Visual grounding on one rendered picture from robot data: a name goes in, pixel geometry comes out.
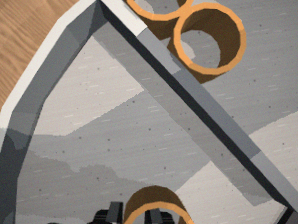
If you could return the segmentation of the bronze bushing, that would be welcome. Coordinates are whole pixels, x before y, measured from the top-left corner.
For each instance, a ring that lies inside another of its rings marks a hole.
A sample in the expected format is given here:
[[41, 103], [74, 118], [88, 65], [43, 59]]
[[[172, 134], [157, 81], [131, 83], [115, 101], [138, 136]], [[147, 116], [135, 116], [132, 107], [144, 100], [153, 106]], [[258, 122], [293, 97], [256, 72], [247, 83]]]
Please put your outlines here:
[[[181, 34], [191, 30], [203, 31], [214, 38], [220, 49], [217, 69], [203, 68], [185, 55], [180, 43], [180, 30]], [[203, 2], [191, 6], [179, 17], [167, 49], [203, 84], [230, 71], [241, 61], [246, 49], [246, 32], [231, 9], [218, 3]]]
[[141, 9], [134, 0], [124, 0], [124, 3], [147, 25], [147, 28], [160, 41], [172, 36], [179, 17], [191, 7], [192, 2], [193, 0], [177, 0], [180, 8], [175, 12], [162, 15], [152, 14]]
[[178, 224], [194, 224], [177, 194], [156, 185], [143, 187], [131, 196], [126, 203], [123, 224], [132, 224], [137, 216], [155, 208], [169, 209], [179, 214]]

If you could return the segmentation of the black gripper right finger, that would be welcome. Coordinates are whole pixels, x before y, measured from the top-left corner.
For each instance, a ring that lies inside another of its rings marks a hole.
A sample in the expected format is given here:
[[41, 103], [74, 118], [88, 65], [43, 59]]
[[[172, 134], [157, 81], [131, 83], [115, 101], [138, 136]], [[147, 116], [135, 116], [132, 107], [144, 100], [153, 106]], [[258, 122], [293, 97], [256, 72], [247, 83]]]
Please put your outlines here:
[[[166, 222], [170, 222], [170, 223], [166, 223]], [[144, 224], [175, 224], [175, 222], [170, 213], [160, 212], [159, 208], [155, 208], [155, 209], [150, 209], [145, 211]]]

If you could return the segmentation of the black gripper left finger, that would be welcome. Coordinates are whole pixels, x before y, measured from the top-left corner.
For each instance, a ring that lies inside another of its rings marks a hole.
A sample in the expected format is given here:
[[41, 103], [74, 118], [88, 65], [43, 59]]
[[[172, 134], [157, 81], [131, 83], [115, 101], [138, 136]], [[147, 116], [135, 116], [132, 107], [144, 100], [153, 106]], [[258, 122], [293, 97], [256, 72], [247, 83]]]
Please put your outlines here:
[[[121, 214], [122, 214], [122, 217], [121, 217]], [[122, 224], [122, 221], [123, 221], [123, 202], [111, 202], [109, 210], [101, 209], [97, 211], [93, 221], [87, 224]]]

